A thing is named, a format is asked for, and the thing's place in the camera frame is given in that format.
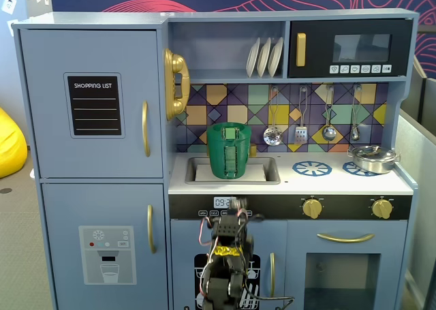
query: spatula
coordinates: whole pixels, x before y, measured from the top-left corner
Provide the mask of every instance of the spatula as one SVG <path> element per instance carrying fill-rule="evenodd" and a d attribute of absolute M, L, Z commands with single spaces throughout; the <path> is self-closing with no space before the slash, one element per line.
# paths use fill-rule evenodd
<path fill-rule="evenodd" d="M 306 93 L 306 107 L 305 111 L 301 112 L 301 93 Z M 298 110 L 300 111 L 300 126 L 295 129 L 295 142 L 294 144 L 306 144 L 307 143 L 307 127 L 303 126 L 305 122 L 305 113 L 307 109 L 307 88 L 300 88 L 300 98 L 298 100 Z"/>

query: toy kitchen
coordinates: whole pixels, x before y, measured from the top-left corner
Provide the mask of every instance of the toy kitchen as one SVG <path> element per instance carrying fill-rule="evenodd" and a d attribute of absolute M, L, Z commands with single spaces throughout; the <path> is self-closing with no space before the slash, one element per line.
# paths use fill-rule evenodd
<path fill-rule="evenodd" d="M 400 309 L 417 26 L 401 9 L 13 25 L 54 308 Z"/>

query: blue burner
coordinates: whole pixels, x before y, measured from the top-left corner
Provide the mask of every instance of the blue burner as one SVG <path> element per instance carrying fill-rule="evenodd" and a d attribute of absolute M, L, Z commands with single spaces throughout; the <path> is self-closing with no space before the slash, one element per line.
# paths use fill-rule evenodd
<path fill-rule="evenodd" d="M 370 177 L 370 176 L 378 176 L 379 175 L 379 174 L 376 174 L 374 172 L 368 172 L 367 170 L 363 170 L 362 168 L 359 168 L 352 161 L 345 162 L 342 166 L 342 169 L 344 169 L 344 171 L 350 173 L 351 175 L 356 175 L 356 176 Z"/>
<path fill-rule="evenodd" d="M 292 169 L 295 170 L 300 175 L 305 176 L 325 176 L 332 172 L 332 168 L 318 161 L 302 161 L 297 162 L 292 166 Z"/>

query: microwave display window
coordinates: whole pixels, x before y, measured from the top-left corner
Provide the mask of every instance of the microwave display window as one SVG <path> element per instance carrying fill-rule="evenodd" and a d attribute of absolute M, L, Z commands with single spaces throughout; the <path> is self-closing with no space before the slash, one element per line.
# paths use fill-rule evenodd
<path fill-rule="evenodd" d="M 390 34 L 336 35 L 334 37 L 333 62 L 387 61 L 390 40 Z"/>

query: white countertop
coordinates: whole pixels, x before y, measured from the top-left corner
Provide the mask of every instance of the white countertop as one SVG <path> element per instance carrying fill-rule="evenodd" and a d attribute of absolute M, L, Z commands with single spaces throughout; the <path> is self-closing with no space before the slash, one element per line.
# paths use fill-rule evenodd
<path fill-rule="evenodd" d="M 177 153 L 169 194 L 359 194 L 359 195 L 413 195 L 412 188 L 395 170 L 376 176 L 358 176 L 343 169 L 345 163 L 352 158 L 347 153 L 258 153 L 258 157 L 272 157 L 276 161 L 281 182 L 279 184 L 186 184 L 185 175 L 189 158 L 206 157 L 205 153 Z M 316 161 L 309 166 L 306 161 Z M 298 166 L 305 174 L 330 172 L 324 176 L 305 176 L 297 173 L 292 167 Z"/>

